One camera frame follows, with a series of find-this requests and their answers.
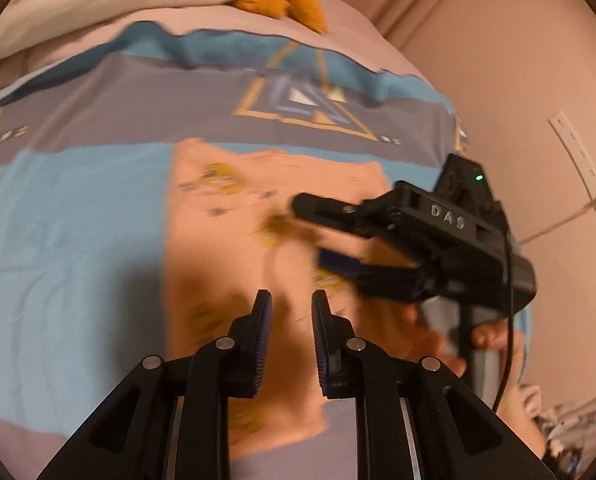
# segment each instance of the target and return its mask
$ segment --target pink fabric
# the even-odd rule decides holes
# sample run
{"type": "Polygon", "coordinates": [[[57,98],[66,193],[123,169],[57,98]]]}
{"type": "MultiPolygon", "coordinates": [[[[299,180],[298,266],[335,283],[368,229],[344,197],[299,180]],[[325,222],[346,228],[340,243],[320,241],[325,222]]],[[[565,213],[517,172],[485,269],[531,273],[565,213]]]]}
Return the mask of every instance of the pink fabric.
{"type": "Polygon", "coordinates": [[[348,164],[281,150],[238,155],[190,139],[178,144],[167,200],[164,304],[168,357],[193,354],[247,314],[256,291],[273,295],[273,322],[258,396],[234,400],[233,458],[325,429],[311,325],[311,293],[357,319],[353,287],[316,269],[316,243],[366,255],[371,241],[291,219],[299,192],[351,203],[389,185],[375,162],[348,164]]]}
{"type": "Polygon", "coordinates": [[[423,78],[422,74],[387,43],[371,22],[357,10],[338,0],[319,1],[329,22],[329,33],[324,35],[317,34],[289,18],[274,20],[230,6],[139,10],[111,22],[46,41],[3,60],[0,62],[0,89],[34,70],[113,40],[128,25],[140,21],[159,23],[176,35],[208,28],[284,36],[299,43],[334,50],[374,72],[387,70],[398,75],[411,74],[423,78]]]}

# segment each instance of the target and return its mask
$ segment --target human hand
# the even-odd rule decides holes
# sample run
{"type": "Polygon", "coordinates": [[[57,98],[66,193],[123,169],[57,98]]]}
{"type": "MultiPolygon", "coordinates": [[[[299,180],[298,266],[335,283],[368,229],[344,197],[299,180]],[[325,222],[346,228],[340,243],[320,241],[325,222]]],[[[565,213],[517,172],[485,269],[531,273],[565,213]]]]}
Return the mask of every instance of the human hand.
{"type": "MultiPolygon", "coordinates": [[[[504,369],[507,352],[508,322],[500,319],[478,326],[471,333],[471,340],[476,348],[500,351],[500,376],[504,369]]],[[[502,395],[497,415],[520,437],[537,456],[542,458],[546,451],[546,439],[537,424],[527,415],[520,392],[520,375],[524,362],[524,333],[513,333],[513,360],[509,381],[502,395]]]]}
{"type": "Polygon", "coordinates": [[[466,362],[447,352],[447,338],[423,326],[414,304],[386,300],[365,300],[356,335],[380,346],[399,359],[418,361],[423,356],[438,358],[457,376],[464,374],[466,362]]]}

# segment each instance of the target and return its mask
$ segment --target gray stripe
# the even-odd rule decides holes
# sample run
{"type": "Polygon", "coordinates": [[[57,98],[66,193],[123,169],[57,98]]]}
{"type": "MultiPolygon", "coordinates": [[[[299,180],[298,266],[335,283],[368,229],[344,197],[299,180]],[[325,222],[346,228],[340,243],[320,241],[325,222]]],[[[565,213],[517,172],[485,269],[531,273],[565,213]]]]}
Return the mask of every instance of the gray stripe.
{"type": "Polygon", "coordinates": [[[86,74],[38,89],[6,105],[0,136],[20,126],[28,126],[28,130],[19,137],[9,134],[0,142],[0,165],[23,148],[56,153],[79,146],[177,142],[188,137],[203,137],[209,142],[287,144],[431,167],[441,166],[452,150],[454,123],[450,113],[442,104],[414,99],[380,103],[344,90],[347,102],[343,107],[379,142],[327,129],[232,115],[254,80],[262,77],[264,88],[252,110],[280,114],[289,120],[310,120],[308,115],[318,109],[338,126],[362,131],[333,103],[323,103],[326,99],[318,100],[309,93],[309,88],[319,92],[318,82],[292,75],[283,90],[283,75],[286,78],[286,72],[259,74],[241,66],[189,70],[167,61],[111,54],[86,74]],[[292,86],[318,106],[287,99],[292,86]],[[336,113],[344,120],[336,120],[336,113]],[[397,139],[399,145],[385,142],[382,136],[397,139]]]}

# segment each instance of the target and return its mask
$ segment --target white power strip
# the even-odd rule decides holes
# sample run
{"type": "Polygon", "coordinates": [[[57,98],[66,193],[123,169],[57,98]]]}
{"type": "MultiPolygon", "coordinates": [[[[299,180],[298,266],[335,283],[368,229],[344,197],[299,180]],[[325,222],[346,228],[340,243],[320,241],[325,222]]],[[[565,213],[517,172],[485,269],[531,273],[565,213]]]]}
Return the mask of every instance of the white power strip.
{"type": "Polygon", "coordinates": [[[555,133],[558,134],[569,156],[571,156],[571,160],[574,162],[589,194],[589,199],[596,210],[596,169],[589,153],[564,113],[560,111],[553,117],[549,117],[547,121],[555,133]]]}

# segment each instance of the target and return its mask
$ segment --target metal screw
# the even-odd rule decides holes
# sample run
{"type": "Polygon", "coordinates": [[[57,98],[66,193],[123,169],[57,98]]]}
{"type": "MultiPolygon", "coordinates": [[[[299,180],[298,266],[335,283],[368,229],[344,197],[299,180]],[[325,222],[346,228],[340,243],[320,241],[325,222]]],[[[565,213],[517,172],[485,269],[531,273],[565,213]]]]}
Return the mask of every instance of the metal screw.
{"type": "Polygon", "coordinates": [[[422,359],[422,368],[430,372],[437,372],[440,369],[440,362],[435,357],[425,357],[422,359]]]}
{"type": "Polygon", "coordinates": [[[235,344],[236,342],[231,337],[221,337],[216,341],[216,346],[220,350],[229,350],[230,348],[233,348],[235,344]]]}
{"type": "Polygon", "coordinates": [[[350,350],[364,350],[364,348],[367,346],[366,342],[364,342],[364,339],[360,339],[359,337],[352,337],[351,339],[347,340],[347,348],[349,348],[350,350]]]}
{"type": "Polygon", "coordinates": [[[153,370],[154,368],[158,368],[161,364],[162,359],[160,359],[157,355],[150,355],[142,360],[142,366],[147,368],[147,370],[153,370]]]}

